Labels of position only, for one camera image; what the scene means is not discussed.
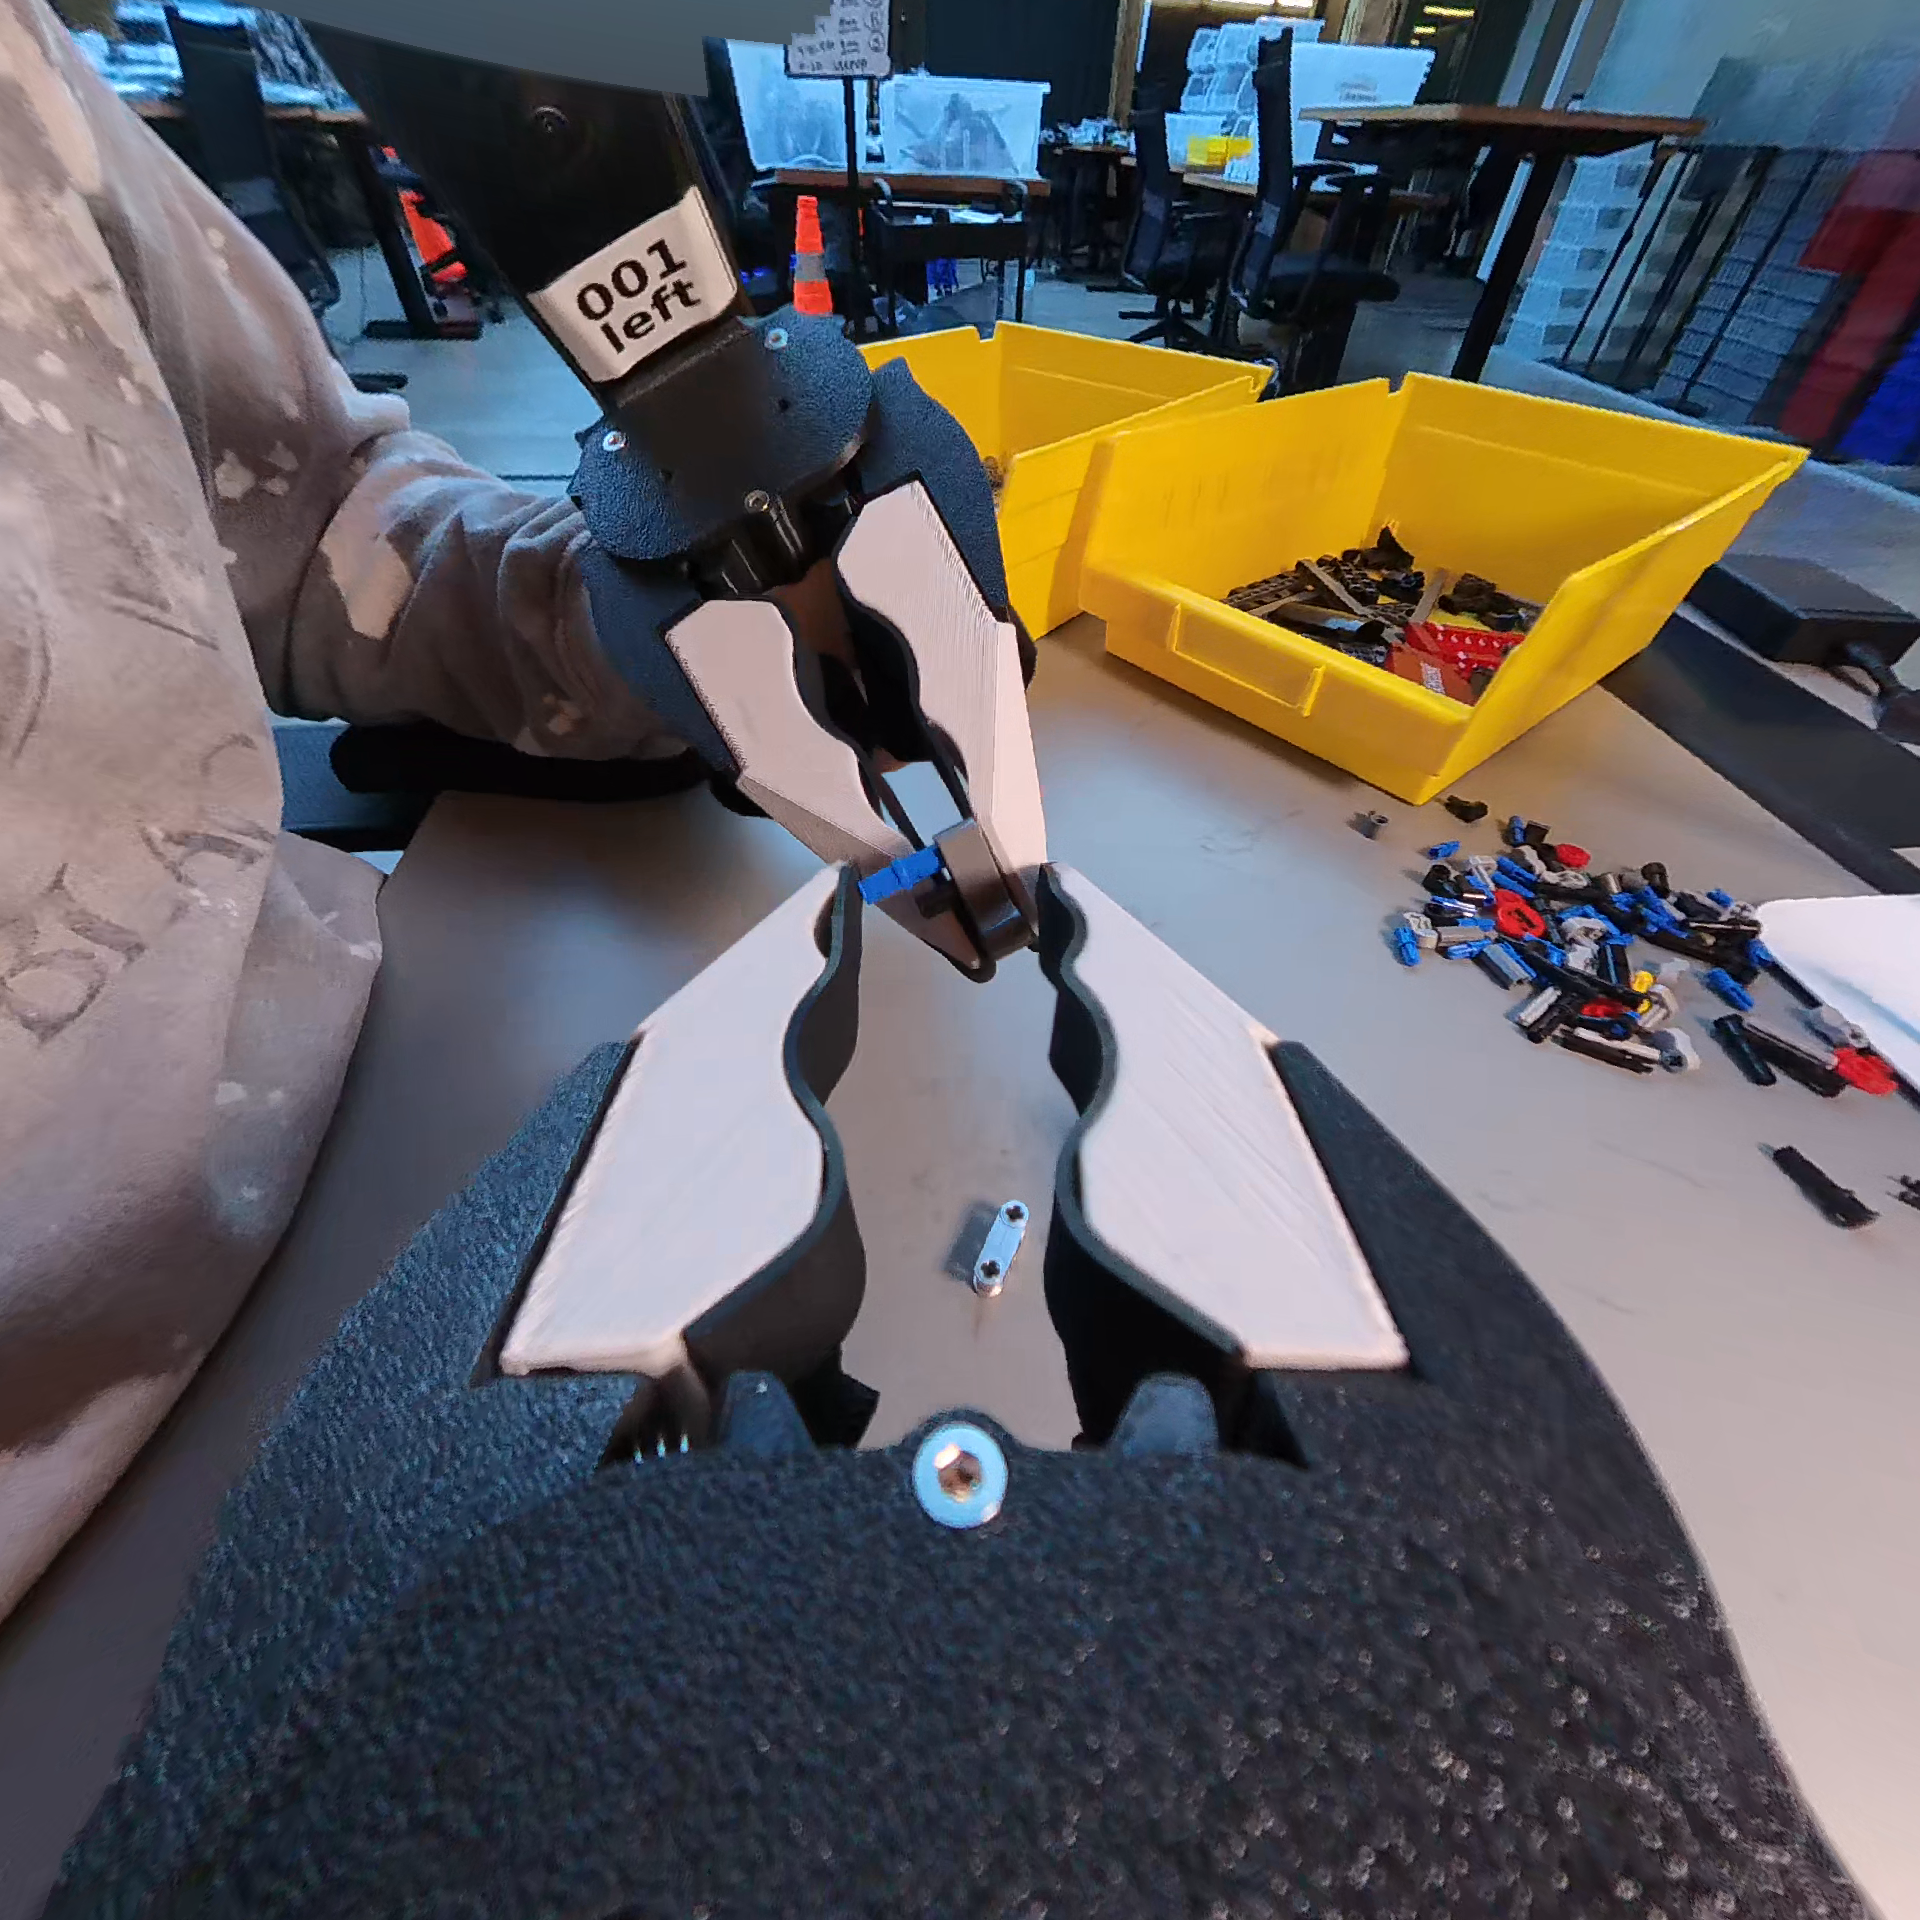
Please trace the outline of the black office chair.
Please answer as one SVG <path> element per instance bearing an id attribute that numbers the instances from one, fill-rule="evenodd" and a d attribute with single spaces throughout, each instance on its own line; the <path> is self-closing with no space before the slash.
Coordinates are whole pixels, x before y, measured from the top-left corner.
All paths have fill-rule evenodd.
<path id="1" fill-rule="evenodd" d="M 1402 281 L 1376 264 L 1394 188 L 1339 160 L 1294 160 L 1292 33 L 1256 63 L 1254 207 L 1206 208 L 1169 155 L 1166 117 L 1136 120 L 1138 204 L 1120 276 L 1152 297 L 1136 346 L 1230 357 L 1240 323 L 1266 329 L 1266 399 L 1337 384 L 1353 323 Z"/>

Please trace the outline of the white book stand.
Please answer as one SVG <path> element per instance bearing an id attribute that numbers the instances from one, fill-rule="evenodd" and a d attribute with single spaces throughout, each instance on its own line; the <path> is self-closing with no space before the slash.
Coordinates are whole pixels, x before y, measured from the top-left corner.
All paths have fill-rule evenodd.
<path id="1" fill-rule="evenodd" d="M 1818 1059 L 1852 1042 L 1919 1090 L 1919 897 L 1767 900 L 1761 943 L 1816 1001 L 1793 1009 L 1783 1041 Z"/>

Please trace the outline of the small grey angled beam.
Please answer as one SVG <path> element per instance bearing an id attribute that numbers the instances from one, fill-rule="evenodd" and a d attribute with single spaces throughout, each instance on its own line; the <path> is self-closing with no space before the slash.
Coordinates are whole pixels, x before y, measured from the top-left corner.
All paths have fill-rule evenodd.
<path id="1" fill-rule="evenodd" d="M 1003 961 L 1041 937 L 1032 887 L 999 865 L 978 821 L 938 833 L 929 850 L 938 865 L 913 895 L 916 933 L 967 981 L 985 985 Z"/>

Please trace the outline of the black power adapter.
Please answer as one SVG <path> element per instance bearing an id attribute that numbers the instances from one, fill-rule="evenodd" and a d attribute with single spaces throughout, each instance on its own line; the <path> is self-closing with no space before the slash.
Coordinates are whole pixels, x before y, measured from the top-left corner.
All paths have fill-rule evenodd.
<path id="1" fill-rule="evenodd" d="M 1687 592 L 1687 609 L 1788 665 L 1846 665 L 1850 650 L 1866 650 L 1894 667 L 1919 637 L 1919 616 L 1811 560 L 1719 560 Z"/>

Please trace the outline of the pile of black red parts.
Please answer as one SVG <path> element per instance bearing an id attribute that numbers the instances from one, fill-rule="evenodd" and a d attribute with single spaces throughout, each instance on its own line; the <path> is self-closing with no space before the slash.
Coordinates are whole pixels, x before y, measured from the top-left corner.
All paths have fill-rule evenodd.
<path id="1" fill-rule="evenodd" d="M 1387 527 L 1372 544 L 1232 587 L 1224 604 L 1459 704 L 1481 698 L 1545 616 L 1478 571 L 1422 567 Z"/>

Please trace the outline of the single black connector pin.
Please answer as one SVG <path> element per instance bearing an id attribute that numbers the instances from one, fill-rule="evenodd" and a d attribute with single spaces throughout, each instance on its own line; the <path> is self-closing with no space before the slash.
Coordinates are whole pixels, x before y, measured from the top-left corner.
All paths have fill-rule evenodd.
<path id="1" fill-rule="evenodd" d="M 1874 1225 L 1882 1213 L 1874 1211 L 1854 1189 L 1840 1184 L 1825 1169 L 1812 1163 L 1793 1146 L 1774 1146 L 1767 1156 L 1777 1171 L 1811 1203 L 1811 1208 L 1834 1227 L 1858 1232 Z"/>

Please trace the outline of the person's left forearm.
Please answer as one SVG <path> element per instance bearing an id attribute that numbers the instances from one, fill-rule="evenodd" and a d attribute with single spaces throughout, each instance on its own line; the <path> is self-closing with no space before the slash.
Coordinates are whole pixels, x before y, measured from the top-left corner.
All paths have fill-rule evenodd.
<path id="1" fill-rule="evenodd" d="M 360 391 L 217 452 L 212 527 L 276 713 L 430 722 L 543 762 L 681 747 L 595 634 L 577 509 Z"/>

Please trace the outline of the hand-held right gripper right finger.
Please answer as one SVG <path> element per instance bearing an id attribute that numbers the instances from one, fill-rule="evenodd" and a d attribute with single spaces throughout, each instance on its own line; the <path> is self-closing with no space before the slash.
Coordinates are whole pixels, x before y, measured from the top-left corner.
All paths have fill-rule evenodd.
<path id="1" fill-rule="evenodd" d="M 1280 1039 L 1084 874 L 1042 871 L 1039 903 L 1073 1101 L 1042 1280 L 1074 1409 L 1150 1376 L 1240 1410 L 1264 1373 L 1407 1371 Z"/>

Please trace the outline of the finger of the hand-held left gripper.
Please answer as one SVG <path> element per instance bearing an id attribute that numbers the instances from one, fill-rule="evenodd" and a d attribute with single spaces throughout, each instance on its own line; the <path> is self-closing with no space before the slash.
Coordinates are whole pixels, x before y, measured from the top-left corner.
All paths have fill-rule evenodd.
<path id="1" fill-rule="evenodd" d="M 806 645 L 780 607 L 703 604 L 667 629 L 665 650 L 721 735 L 736 788 L 809 853 L 863 883 L 921 849 L 875 807 L 857 747 L 809 707 Z M 913 895 L 874 906 L 921 940 Z"/>
<path id="2" fill-rule="evenodd" d="M 1017 626 L 991 609 L 926 485 L 871 497 L 834 575 L 880 751 L 931 762 L 999 871 L 1032 887 L 1049 853 Z"/>

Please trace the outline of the grey desk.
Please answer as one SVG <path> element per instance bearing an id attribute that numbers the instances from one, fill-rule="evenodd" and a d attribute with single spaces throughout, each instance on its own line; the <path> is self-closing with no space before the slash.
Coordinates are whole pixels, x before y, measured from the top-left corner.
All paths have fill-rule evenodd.
<path id="1" fill-rule="evenodd" d="M 1586 1346 L 1708 1563 L 1752 1687 L 1866 1897 L 1916 1915 L 1916 1109 L 1642 1080 L 1532 1047 L 1478 973 L 1380 947 L 1411 853 L 1452 831 L 1103 655 L 1080 620 L 1032 689 L 1048 839 L 1448 1184 Z M 1370 844 L 1348 825 L 1378 809 Z M 385 961 L 299 1216 L 226 1341 L 4 1625 L 4 1915 L 34 1915 L 137 1727 L 224 1490 L 289 1387 L 415 1229 L 588 1050 L 626 1039 L 811 865 L 704 796 L 449 799 L 380 890 Z M 1026 959 L 977 988 L 866 936 L 833 1098 L 871 1276 L 849 1370 L 884 1444 L 982 1409 L 1073 1437 L 1041 1301 L 1044 1211 L 978 1303 L 974 1205 L 1044 1209 L 1073 1104 Z M 1826 1224 L 1793 1146 L 1880 1221 Z"/>

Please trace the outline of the blue and red crates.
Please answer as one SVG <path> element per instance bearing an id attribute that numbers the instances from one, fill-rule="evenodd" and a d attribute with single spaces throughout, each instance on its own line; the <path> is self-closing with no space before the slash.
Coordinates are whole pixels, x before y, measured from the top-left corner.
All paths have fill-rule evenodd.
<path id="1" fill-rule="evenodd" d="M 1812 346 L 1795 353 L 1774 428 L 1825 460 L 1908 460 L 1919 389 L 1916 149 L 1863 155 L 1802 264 L 1828 276 L 1828 303 Z"/>

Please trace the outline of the pile of mixed brick parts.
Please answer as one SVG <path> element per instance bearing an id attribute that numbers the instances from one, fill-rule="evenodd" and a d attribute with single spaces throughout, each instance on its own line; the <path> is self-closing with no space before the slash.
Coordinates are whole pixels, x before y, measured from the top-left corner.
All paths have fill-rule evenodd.
<path id="1" fill-rule="evenodd" d="M 1752 1088 L 1916 1104 L 1852 1042 L 1818 1059 L 1783 1041 L 1793 1009 L 1816 1001 L 1761 943 L 1758 903 L 1689 887 L 1659 860 L 1606 860 L 1527 813 L 1452 823 L 1414 849 L 1411 891 L 1384 916 L 1380 947 L 1404 971 L 1483 977 L 1527 1044 L 1616 1073 L 1724 1060 Z"/>

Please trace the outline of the black chair part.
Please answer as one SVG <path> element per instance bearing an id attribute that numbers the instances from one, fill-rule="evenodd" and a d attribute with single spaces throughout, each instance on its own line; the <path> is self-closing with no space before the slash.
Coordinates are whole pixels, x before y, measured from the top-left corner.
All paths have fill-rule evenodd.
<path id="1" fill-rule="evenodd" d="M 735 813 L 761 816 L 729 779 L 679 747 L 651 760 L 552 760 L 428 722 L 352 727 L 291 715 L 272 715 L 272 740 L 284 831 L 347 853 L 408 849 L 447 794 L 626 805 L 704 787 Z"/>

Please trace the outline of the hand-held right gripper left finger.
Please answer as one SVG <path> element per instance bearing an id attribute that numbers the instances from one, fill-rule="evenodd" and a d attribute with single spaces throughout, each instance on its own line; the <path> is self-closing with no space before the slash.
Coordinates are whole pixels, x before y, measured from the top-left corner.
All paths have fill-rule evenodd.
<path id="1" fill-rule="evenodd" d="M 843 1389 L 866 1289 L 827 1114 L 857 1050 L 864 900 L 819 871 L 635 1028 L 523 1271 L 504 1376 Z"/>

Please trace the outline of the yellow plastic bin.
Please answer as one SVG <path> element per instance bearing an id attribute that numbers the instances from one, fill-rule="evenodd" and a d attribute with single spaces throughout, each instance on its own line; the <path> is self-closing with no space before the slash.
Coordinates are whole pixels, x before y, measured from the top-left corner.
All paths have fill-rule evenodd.
<path id="1" fill-rule="evenodd" d="M 1422 805 L 1647 650 L 1807 460 L 1433 375 L 1264 401 L 1098 452 L 1087 611 L 1119 660 Z M 1478 704 L 1228 604 L 1380 530 L 1538 607 Z"/>
<path id="2" fill-rule="evenodd" d="M 1084 611 L 1082 567 L 1104 445 L 1148 425 L 1240 409 L 1270 365 L 1001 323 L 870 343 L 871 368 L 900 364 L 967 433 L 994 481 L 1012 609 L 1032 637 Z"/>

